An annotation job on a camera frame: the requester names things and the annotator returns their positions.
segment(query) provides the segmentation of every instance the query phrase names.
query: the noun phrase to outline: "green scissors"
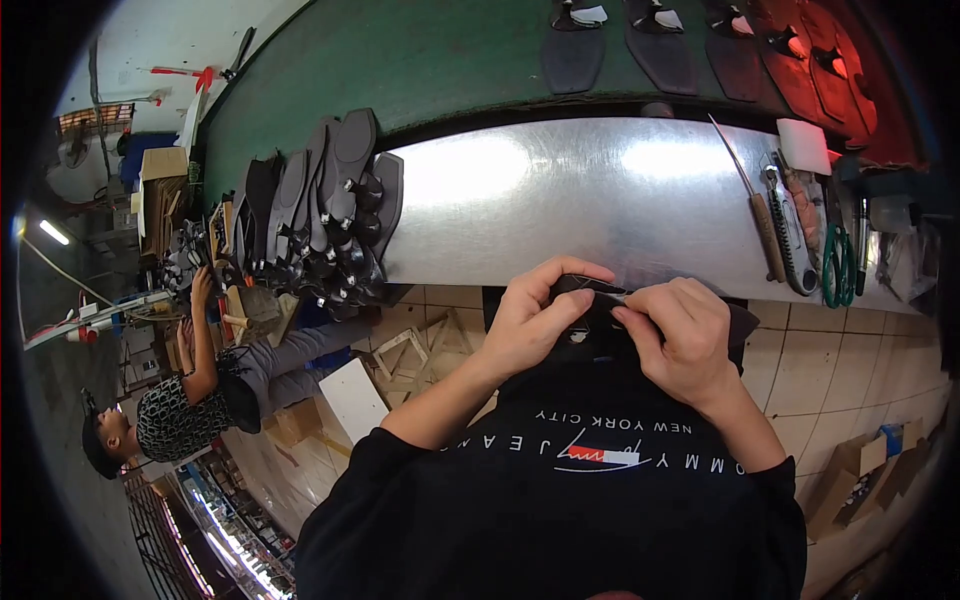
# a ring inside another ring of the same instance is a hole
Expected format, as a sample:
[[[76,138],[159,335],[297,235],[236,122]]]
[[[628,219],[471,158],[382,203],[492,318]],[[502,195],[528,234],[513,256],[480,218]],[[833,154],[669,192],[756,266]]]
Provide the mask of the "green scissors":
[[[853,242],[843,226],[840,203],[834,190],[825,186],[827,197],[827,243],[824,245],[824,302],[830,308],[850,306],[856,288],[856,254]]]

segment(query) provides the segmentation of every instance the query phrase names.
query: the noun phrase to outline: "white board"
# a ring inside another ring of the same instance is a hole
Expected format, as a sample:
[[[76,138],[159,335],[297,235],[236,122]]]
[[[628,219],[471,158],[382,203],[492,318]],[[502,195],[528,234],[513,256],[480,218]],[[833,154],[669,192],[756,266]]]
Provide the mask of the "white board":
[[[320,389],[354,444],[367,437],[389,412],[359,358],[325,377]]]

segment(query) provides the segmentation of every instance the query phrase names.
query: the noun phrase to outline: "work table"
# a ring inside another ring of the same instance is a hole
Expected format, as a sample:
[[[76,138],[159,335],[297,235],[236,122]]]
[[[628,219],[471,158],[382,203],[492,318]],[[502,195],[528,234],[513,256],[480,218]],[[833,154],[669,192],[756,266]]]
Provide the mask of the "work table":
[[[763,193],[776,135],[723,127]],[[743,182],[710,123],[584,118],[523,123],[391,151],[404,161],[403,211],[383,266],[401,283],[506,285],[555,254],[604,265],[634,289],[675,276],[722,295],[822,301],[768,281]],[[853,306],[915,312],[876,282]]]

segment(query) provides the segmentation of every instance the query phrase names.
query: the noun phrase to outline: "window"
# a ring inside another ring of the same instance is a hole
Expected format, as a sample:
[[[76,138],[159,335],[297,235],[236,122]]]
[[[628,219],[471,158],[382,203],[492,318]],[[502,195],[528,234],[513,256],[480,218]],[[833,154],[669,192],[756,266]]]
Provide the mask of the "window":
[[[133,105],[101,105],[100,118],[104,123],[104,133],[122,132],[133,122]],[[83,128],[84,136],[97,132],[97,113],[93,108],[74,110],[60,116],[60,138]]]

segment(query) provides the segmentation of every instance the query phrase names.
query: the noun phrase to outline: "black t-shirt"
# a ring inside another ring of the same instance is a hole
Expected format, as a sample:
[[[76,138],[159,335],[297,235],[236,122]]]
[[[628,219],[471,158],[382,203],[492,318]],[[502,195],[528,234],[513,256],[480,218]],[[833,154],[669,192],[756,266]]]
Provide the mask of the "black t-shirt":
[[[745,473],[635,367],[505,387],[440,451],[357,443],[300,532],[299,598],[800,597],[793,458]]]

